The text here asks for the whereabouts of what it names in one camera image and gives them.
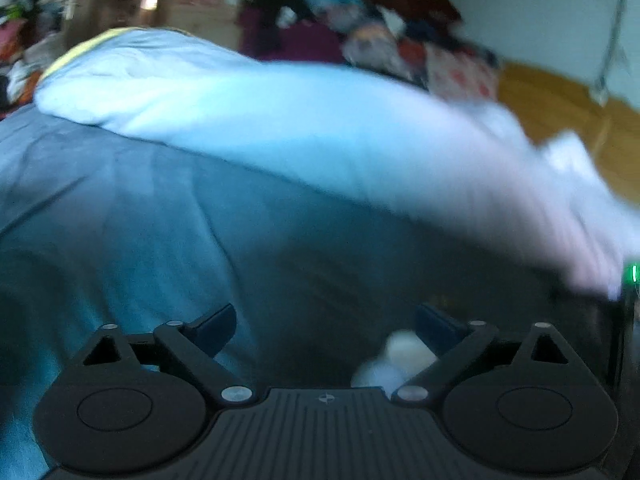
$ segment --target green led indicator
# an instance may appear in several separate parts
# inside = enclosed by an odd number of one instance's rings
[[[627,266],[623,281],[629,285],[637,285],[640,282],[640,264]]]

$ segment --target maroon cloth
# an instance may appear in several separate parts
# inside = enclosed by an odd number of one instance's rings
[[[281,48],[257,56],[257,29],[260,26],[260,9],[245,8],[238,18],[242,27],[240,53],[261,61],[317,61],[344,63],[338,35],[322,23],[297,22],[289,28],[279,29]]]

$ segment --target yellow trim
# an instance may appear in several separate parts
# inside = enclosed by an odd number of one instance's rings
[[[55,60],[55,62],[49,68],[47,68],[45,73],[42,74],[42,78],[40,78],[40,80],[42,81],[47,76],[53,74],[57,70],[60,70],[63,66],[73,61],[76,57],[82,56],[82,54],[85,54],[86,52],[90,51],[92,48],[95,48],[96,46],[100,45],[101,43],[104,43],[105,41],[110,40],[111,38],[116,38],[117,36],[120,36],[125,32],[129,32],[130,30],[134,30],[136,28],[137,27],[112,28],[100,34],[99,36],[96,36],[95,38],[92,38],[88,41],[85,41],[83,43],[76,45],[71,50],[69,50],[64,56],[61,56],[57,60]]]

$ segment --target wooden headboard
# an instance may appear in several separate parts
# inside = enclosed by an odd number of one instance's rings
[[[575,130],[611,189],[640,203],[640,114],[616,99],[601,107],[586,86],[515,63],[504,69],[498,98],[534,142]]]

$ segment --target blanket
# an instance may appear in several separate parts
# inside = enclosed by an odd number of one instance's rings
[[[505,141],[517,127],[496,135],[418,89],[255,62],[171,30],[110,32],[81,49],[39,84],[41,112],[444,227],[581,292],[617,295],[624,263],[640,256],[635,209]]]

